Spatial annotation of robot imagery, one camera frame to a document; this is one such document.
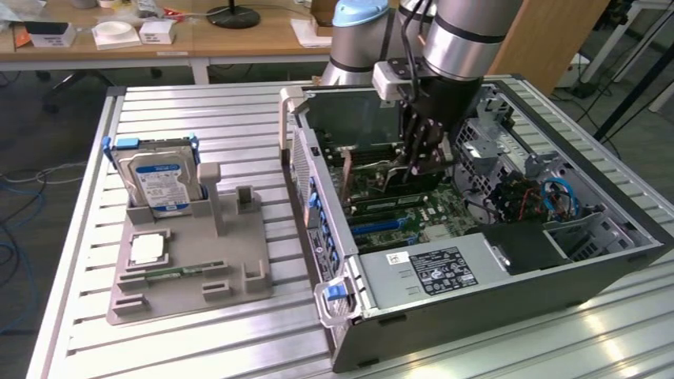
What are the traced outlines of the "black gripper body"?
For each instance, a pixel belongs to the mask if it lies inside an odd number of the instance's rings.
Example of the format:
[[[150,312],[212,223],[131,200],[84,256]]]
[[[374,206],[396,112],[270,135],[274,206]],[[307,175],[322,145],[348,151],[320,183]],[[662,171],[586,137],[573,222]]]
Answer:
[[[424,77],[406,88],[404,127],[416,120],[432,120],[442,125],[444,132],[451,132],[472,112],[478,93],[482,90],[482,78],[456,81],[440,76]]]

